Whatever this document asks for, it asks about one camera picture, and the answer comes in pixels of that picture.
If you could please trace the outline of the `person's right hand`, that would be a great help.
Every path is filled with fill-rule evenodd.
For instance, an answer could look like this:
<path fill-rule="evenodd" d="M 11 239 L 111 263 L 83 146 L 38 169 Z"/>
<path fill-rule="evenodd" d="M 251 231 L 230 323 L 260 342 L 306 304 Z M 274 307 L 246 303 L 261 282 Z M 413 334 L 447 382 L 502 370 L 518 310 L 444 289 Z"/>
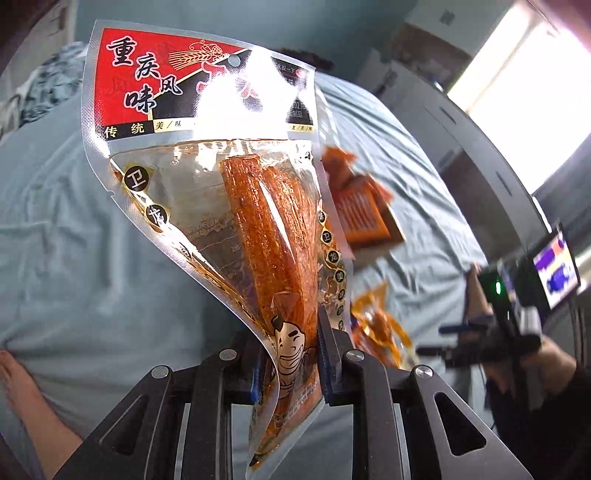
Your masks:
<path fill-rule="evenodd" d="M 544 390 L 552 395 L 559 394 L 568 386 L 577 369 L 576 360 L 547 336 L 542 337 L 536 352 L 521 357 L 519 363 L 526 370 L 536 371 Z M 489 363 L 483 367 L 487 379 L 492 380 L 502 394 L 516 392 L 516 375 L 512 373 L 511 366 Z"/>

